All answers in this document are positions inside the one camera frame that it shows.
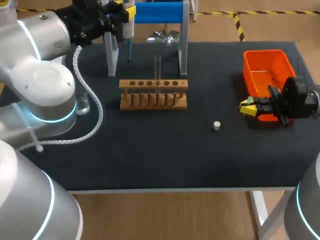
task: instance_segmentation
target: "white spiral cable wrap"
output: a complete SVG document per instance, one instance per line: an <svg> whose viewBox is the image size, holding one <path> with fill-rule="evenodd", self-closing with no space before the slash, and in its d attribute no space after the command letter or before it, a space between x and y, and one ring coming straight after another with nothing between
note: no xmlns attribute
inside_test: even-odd
<svg viewBox="0 0 320 240"><path fill-rule="evenodd" d="M76 143L80 143L83 142L89 138L91 138L100 128L103 118L104 118L104 110L103 107L101 105L101 102L99 101L99 98L96 96L96 94L94 93L94 91L91 90L91 88L88 86L88 84L85 82L84 78L82 77L79 68L78 68L78 58L80 55L80 52L82 50L81 46L78 46L73 54L73 59L72 59L72 64L73 64L73 70L74 73L76 75L76 77L78 78L79 82L82 84L82 86L85 88L85 90L91 95L91 97L93 98L93 100L95 101L97 107L98 107L98 112L99 112L99 117L98 117L98 121L95 125L95 127L91 130L91 132L89 132L88 134L86 134L85 136L76 138L76 139L70 139L70 140L44 140L44 141L40 141L40 145L66 145L66 144L76 144ZM28 149L32 146L34 146L35 144L33 142L25 144L21 147L19 147L17 150L21 151L24 149Z"/></svg>

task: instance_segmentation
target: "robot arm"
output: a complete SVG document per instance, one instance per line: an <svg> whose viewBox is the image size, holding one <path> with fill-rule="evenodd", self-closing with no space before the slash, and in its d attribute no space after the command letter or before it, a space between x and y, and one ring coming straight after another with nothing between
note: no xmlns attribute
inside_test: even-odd
<svg viewBox="0 0 320 240"><path fill-rule="evenodd" d="M303 77L288 77L282 91L268 87L270 97L249 97L241 102L240 112L254 117L273 114L279 123L287 125L289 119L320 117L320 84L309 87Z"/></svg>
<svg viewBox="0 0 320 240"><path fill-rule="evenodd" d="M75 120L75 81L63 65L48 62L65 55L71 43L85 46L125 16L122 4L104 7L97 0L73 0L72 5L0 27L0 83L21 99L17 106L0 108L0 140L13 147L70 129Z"/></svg>

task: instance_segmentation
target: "orange basket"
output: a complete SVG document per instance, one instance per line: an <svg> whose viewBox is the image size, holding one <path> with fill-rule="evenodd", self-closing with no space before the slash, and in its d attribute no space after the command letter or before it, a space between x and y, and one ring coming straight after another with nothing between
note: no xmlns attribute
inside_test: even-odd
<svg viewBox="0 0 320 240"><path fill-rule="evenodd" d="M282 50L253 50L243 54L243 76L252 97L270 97L268 86L282 91L288 77L295 77L286 54ZM278 121L273 114L261 115L261 121Z"/></svg>

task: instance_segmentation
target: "white bottle cap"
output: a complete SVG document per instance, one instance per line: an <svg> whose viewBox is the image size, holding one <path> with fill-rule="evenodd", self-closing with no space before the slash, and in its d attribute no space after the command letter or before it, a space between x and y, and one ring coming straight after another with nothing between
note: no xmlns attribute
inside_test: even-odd
<svg viewBox="0 0 320 240"><path fill-rule="evenodd" d="M215 121L213 123L214 130L219 130L220 126L221 126L221 123L219 121Z"/></svg>

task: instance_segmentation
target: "black table mat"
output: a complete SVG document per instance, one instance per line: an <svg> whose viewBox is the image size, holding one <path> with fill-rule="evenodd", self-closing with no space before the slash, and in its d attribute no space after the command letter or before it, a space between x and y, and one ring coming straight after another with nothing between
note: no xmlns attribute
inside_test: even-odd
<svg viewBox="0 0 320 240"><path fill-rule="evenodd" d="M162 55L163 79L180 78L177 46L134 44L131 63L120 49L116 78L108 77L104 45L88 46L79 69L104 107L100 130L82 143L22 153L74 191L293 187L320 151L320 122L296 119L283 127L239 112L248 97L243 53L260 49L283 50L296 75L312 84L294 42L190 43L187 110L120 111L119 79L152 79L155 54ZM6 88L0 104L16 100ZM92 99L90 106L56 139L88 133L98 119ZM214 121L221 122L218 132L210 130Z"/></svg>

